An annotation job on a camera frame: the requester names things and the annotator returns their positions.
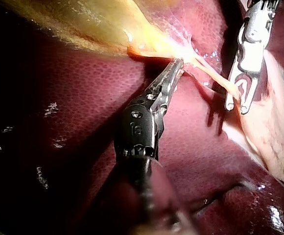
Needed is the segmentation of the left arm instrument jaw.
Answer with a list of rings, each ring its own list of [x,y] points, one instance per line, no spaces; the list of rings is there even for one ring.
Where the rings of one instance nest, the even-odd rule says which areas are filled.
[[[177,83],[184,73],[183,67],[183,60],[172,60],[151,83],[152,105],[150,106],[150,110],[153,113],[156,111],[162,114],[166,113]]]
[[[182,76],[182,59],[174,58],[134,103],[145,107],[168,107]]]

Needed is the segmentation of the right arm instrument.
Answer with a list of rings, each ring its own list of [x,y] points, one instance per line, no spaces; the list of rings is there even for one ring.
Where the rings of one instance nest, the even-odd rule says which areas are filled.
[[[270,39],[279,0],[248,0],[244,22],[238,35],[238,47],[244,43],[260,43],[264,48]]]

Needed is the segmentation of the left arm instrument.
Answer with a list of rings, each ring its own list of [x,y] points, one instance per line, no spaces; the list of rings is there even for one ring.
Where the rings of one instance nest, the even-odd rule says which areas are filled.
[[[134,103],[124,109],[114,138],[117,162],[138,156],[159,159],[158,142],[164,131],[166,111],[166,105],[152,111]]]

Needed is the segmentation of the right arm instrument jaw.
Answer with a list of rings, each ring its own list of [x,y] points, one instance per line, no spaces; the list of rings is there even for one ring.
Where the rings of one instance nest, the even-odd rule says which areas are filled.
[[[241,111],[245,111],[244,102],[245,100],[241,98],[241,93],[238,86],[236,85],[236,78],[243,74],[243,70],[240,66],[243,56],[243,48],[241,43],[238,43],[238,48],[236,56],[231,67],[231,71],[228,77],[229,86],[227,90],[225,108],[231,111],[235,107],[234,99],[237,101],[237,105],[240,107]]]
[[[251,85],[247,96],[241,102],[240,113],[245,115],[249,112],[251,103],[253,101],[258,81],[260,78],[262,61],[263,61],[264,46],[261,42],[250,43],[244,41],[242,43],[243,57],[239,62],[241,70],[251,79]]]

